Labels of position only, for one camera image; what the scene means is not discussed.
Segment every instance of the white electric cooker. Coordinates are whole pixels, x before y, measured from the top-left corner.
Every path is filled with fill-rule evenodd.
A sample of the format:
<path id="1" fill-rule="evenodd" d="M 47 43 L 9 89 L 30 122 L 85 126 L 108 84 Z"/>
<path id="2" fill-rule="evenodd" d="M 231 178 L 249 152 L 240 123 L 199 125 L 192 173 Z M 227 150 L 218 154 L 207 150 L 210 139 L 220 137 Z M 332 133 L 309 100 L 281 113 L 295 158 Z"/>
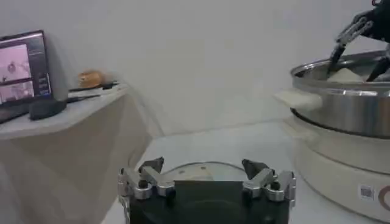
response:
<path id="1" fill-rule="evenodd" d="M 390 140 L 326 130 L 297 117 L 285 129 L 306 147 L 295 167 L 315 190 L 340 205 L 390 222 Z"/>
<path id="2" fill-rule="evenodd" d="M 295 166 L 323 196 L 390 222 L 390 74 L 365 82 L 384 52 L 348 55 L 291 71 L 294 89 L 275 96 L 289 106 L 288 132 L 304 147 Z"/>

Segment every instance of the white shelf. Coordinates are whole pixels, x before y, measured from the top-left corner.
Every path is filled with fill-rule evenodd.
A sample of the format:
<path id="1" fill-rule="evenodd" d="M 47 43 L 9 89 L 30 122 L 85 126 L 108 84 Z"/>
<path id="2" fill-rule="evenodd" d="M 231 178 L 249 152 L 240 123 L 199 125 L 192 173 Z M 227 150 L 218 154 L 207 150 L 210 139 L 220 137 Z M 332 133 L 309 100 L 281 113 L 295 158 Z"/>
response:
<path id="1" fill-rule="evenodd" d="M 123 88 L 100 97 L 71 103 L 60 114 L 40 121 L 31 121 L 29 115 L 16 118 L 0 124 L 0 140 L 37 136 L 65 130 L 110 105 L 126 93 L 127 88 Z"/>

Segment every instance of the monitor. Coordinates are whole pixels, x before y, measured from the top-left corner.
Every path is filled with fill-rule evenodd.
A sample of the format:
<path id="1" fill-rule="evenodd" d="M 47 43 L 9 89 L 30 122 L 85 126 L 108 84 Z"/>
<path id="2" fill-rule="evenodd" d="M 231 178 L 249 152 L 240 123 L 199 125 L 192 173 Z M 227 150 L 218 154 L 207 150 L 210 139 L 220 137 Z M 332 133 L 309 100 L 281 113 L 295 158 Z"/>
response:
<path id="1" fill-rule="evenodd" d="M 0 108 L 52 97 L 43 31 L 0 38 Z"/>

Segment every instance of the black cable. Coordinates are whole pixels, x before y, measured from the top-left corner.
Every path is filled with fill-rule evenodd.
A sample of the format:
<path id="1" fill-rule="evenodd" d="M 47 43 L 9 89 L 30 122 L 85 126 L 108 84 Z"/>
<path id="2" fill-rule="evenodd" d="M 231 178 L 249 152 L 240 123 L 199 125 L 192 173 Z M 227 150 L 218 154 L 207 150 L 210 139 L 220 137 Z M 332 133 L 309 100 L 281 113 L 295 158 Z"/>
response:
<path id="1" fill-rule="evenodd" d="M 74 92 L 81 92 L 81 91 L 98 89 L 98 88 L 103 88 L 103 90 L 106 90 L 106 89 L 112 89 L 116 85 L 119 85 L 119 83 L 118 82 L 103 83 L 95 87 L 69 89 L 69 92 L 74 93 Z"/>

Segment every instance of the white table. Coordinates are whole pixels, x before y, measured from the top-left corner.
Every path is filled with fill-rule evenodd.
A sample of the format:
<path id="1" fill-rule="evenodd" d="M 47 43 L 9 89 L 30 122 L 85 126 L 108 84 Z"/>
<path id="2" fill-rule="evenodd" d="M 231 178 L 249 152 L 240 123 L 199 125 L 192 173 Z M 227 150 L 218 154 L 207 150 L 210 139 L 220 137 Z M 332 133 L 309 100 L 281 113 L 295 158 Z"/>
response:
<path id="1" fill-rule="evenodd" d="M 222 161 L 241 166 L 243 158 L 264 162 L 277 172 L 294 170 L 293 151 L 300 147 L 278 122 L 206 131 L 155 139 L 146 150 L 144 160 L 163 156 L 163 172 L 182 164 L 200 161 Z M 297 176 L 297 204 L 291 223 L 348 224 L 381 223 L 350 212 L 312 190 Z M 116 201 L 103 224 L 123 224 L 121 205 Z"/>

